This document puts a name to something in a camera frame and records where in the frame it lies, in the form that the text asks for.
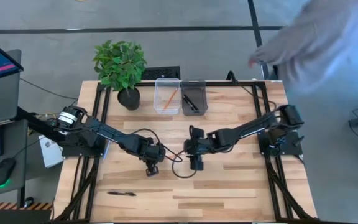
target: wooden tabletop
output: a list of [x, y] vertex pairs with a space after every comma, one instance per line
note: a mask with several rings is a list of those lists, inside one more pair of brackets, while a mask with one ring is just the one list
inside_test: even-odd
[[[97, 82], [83, 82], [78, 106], [92, 113]], [[266, 82], [268, 98], [286, 104], [282, 83]], [[154, 87], [139, 87], [140, 107], [128, 111], [112, 92], [106, 124], [130, 133], [140, 128], [153, 129], [174, 152], [183, 150], [189, 138], [189, 125], [207, 132], [234, 128], [256, 119], [252, 96], [240, 87], [207, 87], [209, 108], [204, 116], [163, 116], [153, 107]], [[103, 95], [99, 118], [103, 107]], [[148, 132], [139, 133], [151, 136]], [[190, 179], [172, 174], [168, 159], [158, 163], [159, 175], [148, 178], [146, 166], [138, 158], [111, 144], [106, 160], [100, 162], [94, 195], [92, 222], [251, 222], [274, 220], [272, 199], [264, 158], [256, 136], [241, 139], [232, 152], [203, 156], [204, 171]], [[289, 191], [311, 216], [316, 212], [303, 164], [293, 156], [282, 156]], [[70, 202], [77, 158], [64, 161], [55, 198], [55, 216]], [[188, 158], [175, 164], [181, 175], [191, 173]], [[134, 192], [136, 197], [108, 195], [107, 191]], [[282, 216], [282, 195], [278, 190]], [[82, 204], [80, 215], [85, 214]]]

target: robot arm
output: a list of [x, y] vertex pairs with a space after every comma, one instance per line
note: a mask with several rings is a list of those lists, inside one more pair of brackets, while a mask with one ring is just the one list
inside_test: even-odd
[[138, 157], [146, 163], [148, 177], [158, 174], [156, 164], [165, 157], [165, 147], [159, 142], [154, 144], [152, 138], [145, 138], [138, 134], [124, 134], [110, 127], [97, 118], [88, 116], [84, 108], [76, 106], [65, 107], [60, 113], [55, 127], [59, 131], [66, 131], [66, 142], [77, 144], [78, 147], [98, 147], [100, 136], [115, 142], [128, 154]]
[[288, 132], [297, 130], [302, 125], [303, 121], [294, 106], [280, 106], [275, 111], [236, 128], [210, 132], [206, 138], [202, 129], [190, 126], [191, 139], [185, 141], [183, 150], [189, 155], [190, 168], [203, 170], [203, 154], [230, 152], [238, 140], [262, 131], [268, 131], [270, 147], [277, 147], [284, 142]]

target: pencil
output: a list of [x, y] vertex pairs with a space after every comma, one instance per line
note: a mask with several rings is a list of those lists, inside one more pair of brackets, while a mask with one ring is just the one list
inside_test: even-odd
[[169, 104], [171, 103], [173, 96], [175, 96], [175, 93], [178, 91], [178, 88], [175, 89], [175, 91], [172, 93], [171, 97], [169, 98], [168, 102], [165, 104], [164, 109], [167, 109]]

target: black marker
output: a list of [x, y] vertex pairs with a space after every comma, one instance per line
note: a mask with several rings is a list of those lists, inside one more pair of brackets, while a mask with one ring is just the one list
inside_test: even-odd
[[125, 192], [125, 193], [121, 193], [121, 192], [107, 192], [107, 194], [111, 194], [111, 195], [136, 196], [136, 194], [133, 193], [133, 192]]
[[186, 94], [183, 94], [183, 99], [190, 106], [191, 110], [199, 110], [198, 107], [190, 100], [190, 98]]

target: black pot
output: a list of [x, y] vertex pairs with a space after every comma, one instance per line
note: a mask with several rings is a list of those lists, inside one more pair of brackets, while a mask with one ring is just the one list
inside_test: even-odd
[[136, 110], [140, 105], [140, 93], [137, 88], [118, 92], [118, 102], [129, 110]]

